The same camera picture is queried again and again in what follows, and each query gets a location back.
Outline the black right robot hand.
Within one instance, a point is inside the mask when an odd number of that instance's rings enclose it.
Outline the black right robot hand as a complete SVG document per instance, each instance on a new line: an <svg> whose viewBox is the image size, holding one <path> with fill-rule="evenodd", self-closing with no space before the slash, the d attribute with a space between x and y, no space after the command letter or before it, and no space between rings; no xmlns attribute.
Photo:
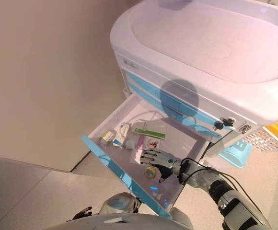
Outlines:
<svg viewBox="0 0 278 230"><path fill-rule="evenodd" d="M148 164L157 168L161 174L159 183L164 182L172 174L179 175L181 160L174 155L159 149L144 150L140 156L141 164Z"/></svg>

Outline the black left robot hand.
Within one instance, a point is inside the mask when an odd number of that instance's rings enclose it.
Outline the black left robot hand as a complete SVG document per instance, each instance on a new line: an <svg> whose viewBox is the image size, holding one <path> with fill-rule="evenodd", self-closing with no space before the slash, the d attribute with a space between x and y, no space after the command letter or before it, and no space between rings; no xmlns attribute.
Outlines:
<svg viewBox="0 0 278 230"><path fill-rule="evenodd" d="M85 209L83 209L82 211L80 211L79 213L77 213L72 219L81 219L81 218L85 218L88 216L92 215L92 207L87 207Z"/></svg>

